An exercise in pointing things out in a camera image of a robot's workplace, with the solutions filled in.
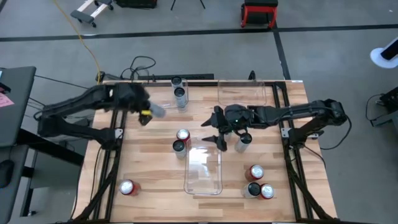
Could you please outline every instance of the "concrete floor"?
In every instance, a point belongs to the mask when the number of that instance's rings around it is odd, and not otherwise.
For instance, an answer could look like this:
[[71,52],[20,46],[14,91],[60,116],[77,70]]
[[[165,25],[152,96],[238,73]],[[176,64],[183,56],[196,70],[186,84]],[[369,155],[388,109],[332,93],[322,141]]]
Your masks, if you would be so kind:
[[[69,14],[81,0],[58,0]],[[96,29],[73,20],[82,34],[120,34],[184,30],[239,29],[242,0],[159,1],[157,9],[105,11]],[[396,24],[396,0],[280,1],[279,27],[361,26]],[[48,0],[8,0],[0,12],[0,37],[75,35],[69,23]],[[373,48],[397,37],[398,29],[314,31],[280,33],[290,76],[303,80],[309,100],[341,101],[353,122],[353,130],[337,149],[323,151],[338,216],[342,220],[396,223],[398,220],[398,140],[392,125],[372,128],[364,117],[366,100],[385,93],[398,83],[397,69],[385,70],[369,59]],[[115,75],[137,55],[154,57],[150,74],[214,73],[216,78],[246,79],[251,70],[258,78],[284,79],[273,33],[180,35],[86,40],[101,69]],[[33,65],[37,74],[82,86],[95,84],[95,64],[77,40],[0,42],[0,67]],[[83,90],[36,78],[31,97],[45,104],[77,96]],[[384,111],[369,107],[374,116]],[[26,114],[32,115],[29,108]],[[35,132],[36,122],[25,117],[23,127]],[[334,145],[347,128],[328,128],[320,139]],[[84,154],[85,143],[76,151]],[[66,221],[73,204],[77,167],[39,154],[39,178],[31,209],[33,217],[19,218],[18,195],[10,223]],[[21,182],[24,192],[26,180]]]

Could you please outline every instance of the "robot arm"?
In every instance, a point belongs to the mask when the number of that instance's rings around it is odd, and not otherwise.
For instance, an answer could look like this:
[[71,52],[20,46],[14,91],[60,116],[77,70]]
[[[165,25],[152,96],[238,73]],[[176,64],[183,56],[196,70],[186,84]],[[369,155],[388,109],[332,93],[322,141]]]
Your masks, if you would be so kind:
[[219,136],[212,136],[202,140],[215,142],[218,149],[226,151],[225,134],[234,132],[237,135],[242,135],[239,133],[240,130],[244,130],[247,133],[248,128],[266,129],[277,125],[280,121],[307,117],[314,118],[301,128],[289,130],[289,142],[291,145],[303,146],[309,135],[313,133],[321,134],[321,129],[325,126],[340,126],[347,120],[341,103],[335,100],[317,100],[286,108],[229,105],[225,108],[225,112],[219,106],[215,106],[211,118],[205,121],[202,126],[212,125],[218,129]]
[[63,117],[87,109],[121,110],[139,113],[139,122],[145,126],[152,119],[151,111],[154,108],[162,110],[161,107],[149,101],[148,92],[140,84],[96,85],[78,97],[45,106],[41,111],[42,115],[38,118],[37,132],[43,137],[55,137],[64,134],[95,139],[102,145],[103,149],[110,149],[115,140],[123,134],[121,129],[84,127],[67,123]]

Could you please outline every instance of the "wooden tabletop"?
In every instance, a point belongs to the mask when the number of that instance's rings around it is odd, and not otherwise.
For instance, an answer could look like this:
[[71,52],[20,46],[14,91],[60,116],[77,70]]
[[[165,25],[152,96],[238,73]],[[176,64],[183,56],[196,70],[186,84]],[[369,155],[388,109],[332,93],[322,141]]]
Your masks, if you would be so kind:
[[[302,82],[286,81],[286,84],[291,105],[308,102]],[[169,98],[172,98],[171,87],[146,87],[146,90],[151,95],[150,99],[156,103],[167,105]],[[253,91],[256,91],[256,97],[243,97],[252,94]],[[225,95],[223,95],[224,98],[221,103],[218,101],[220,93],[218,93],[216,86],[189,87],[188,92],[190,101],[187,105],[187,111],[184,113],[175,108],[169,108],[165,118],[154,118],[145,127],[137,122],[136,114],[128,115],[111,221],[294,221],[292,199],[278,126],[265,130],[250,129],[253,142],[243,154],[234,150],[233,146],[237,141],[236,135],[228,141],[228,150],[221,155],[223,190],[219,195],[187,194],[184,191],[185,160],[178,160],[172,150],[172,143],[175,141],[175,135],[179,129],[190,131],[193,145],[215,147],[198,140],[217,134],[215,128],[200,127],[210,117],[213,107],[216,105],[222,106],[222,104],[233,100],[241,100],[243,104],[259,105],[266,103],[266,105],[275,106],[272,89],[270,87],[256,88],[256,90],[247,87],[235,87],[233,90],[225,89],[222,92]],[[279,98],[283,105],[281,91]],[[97,111],[93,127],[107,128],[110,120],[110,112]],[[309,120],[296,120],[295,125],[300,127]],[[308,140],[307,146],[320,153],[318,141]],[[83,211],[90,201],[93,169],[99,147],[100,145],[95,141],[90,141],[88,144],[78,186],[75,217]],[[96,169],[94,191],[96,191],[100,179],[103,155],[104,152],[101,152],[99,165]],[[309,191],[325,211],[335,217],[335,206],[322,161],[306,149],[301,150],[301,155]],[[241,189],[248,183],[244,178],[244,171],[254,164],[264,168],[264,177],[258,182],[260,184],[271,184],[275,190],[274,198],[270,200],[242,198]],[[131,179],[140,183],[141,193],[135,197],[122,195],[118,187],[124,179]],[[302,195],[299,190],[297,192],[302,216],[305,217]],[[101,204],[100,217],[104,217],[107,199],[108,193],[106,192]]]

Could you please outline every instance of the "can top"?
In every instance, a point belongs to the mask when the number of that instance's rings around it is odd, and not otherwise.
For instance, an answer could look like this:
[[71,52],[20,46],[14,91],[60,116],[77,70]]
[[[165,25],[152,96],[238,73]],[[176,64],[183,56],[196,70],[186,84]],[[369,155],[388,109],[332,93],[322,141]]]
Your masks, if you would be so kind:
[[182,82],[182,79],[180,77],[173,77],[172,78],[173,85],[179,85],[179,84],[181,84],[181,82]]
[[129,194],[132,192],[133,189],[134,189],[134,184],[132,183],[131,180],[124,180],[120,184],[120,192],[122,194]]
[[274,196],[274,188],[269,184],[261,186],[261,195],[265,198],[272,198]]
[[259,165],[252,166],[250,172],[253,177],[258,179],[264,175],[264,169]]
[[241,136],[241,142],[244,144],[250,144],[252,141],[252,137],[249,133],[244,133]]
[[184,94],[185,94],[185,90],[184,90],[183,88],[181,88],[181,87],[178,87],[178,88],[176,88],[176,89],[174,90],[174,95],[175,95],[175,96],[181,97],[181,96],[183,96]]
[[261,193],[260,185],[255,182],[250,183],[248,186],[248,191],[251,195],[258,196]]
[[176,140],[173,143],[174,151],[181,152],[185,148],[185,143],[181,140]]
[[184,140],[187,139],[189,137],[189,131],[186,129],[181,129],[179,131],[177,131],[177,138]]

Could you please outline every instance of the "transparent bin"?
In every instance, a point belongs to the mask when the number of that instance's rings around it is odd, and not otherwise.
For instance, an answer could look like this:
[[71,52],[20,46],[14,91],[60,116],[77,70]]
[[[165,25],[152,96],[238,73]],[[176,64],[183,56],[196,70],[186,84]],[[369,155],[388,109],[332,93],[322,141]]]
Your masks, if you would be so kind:
[[211,142],[191,138],[187,143],[184,190],[192,195],[218,195],[221,181],[221,151]]
[[260,80],[219,80],[218,103],[223,106],[267,104],[266,86]]

